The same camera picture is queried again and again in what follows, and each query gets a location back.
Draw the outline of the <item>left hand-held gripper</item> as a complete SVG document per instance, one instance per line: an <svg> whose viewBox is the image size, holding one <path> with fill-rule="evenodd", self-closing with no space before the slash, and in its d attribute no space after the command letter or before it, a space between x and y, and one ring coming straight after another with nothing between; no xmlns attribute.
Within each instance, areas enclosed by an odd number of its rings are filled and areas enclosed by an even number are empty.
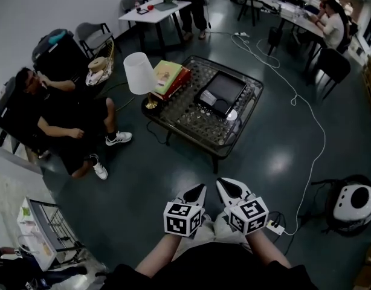
<svg viewBox="0 0 371 290"><path fill-rule="evenodd" d="M196 184L178 193L168 202L163 213L164 232L192 237L202 225L207 194L205 184Z"/></svg>

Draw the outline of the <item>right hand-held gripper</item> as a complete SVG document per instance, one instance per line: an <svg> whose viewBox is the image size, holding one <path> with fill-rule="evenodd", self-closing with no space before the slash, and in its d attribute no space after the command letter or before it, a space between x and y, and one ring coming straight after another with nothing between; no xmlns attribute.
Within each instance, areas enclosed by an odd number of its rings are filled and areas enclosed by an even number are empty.
<svg viewBox="0 0 371 290"><path fill-rule="evenodd" d="M246 184L232 178L218 178L216 188L221 202L229 207L225 208L224 212L228 216L229 226L234 231L246 236L265 227L269 210L261 197L232 206L234 199L245 199L251 194Z"/></svg>

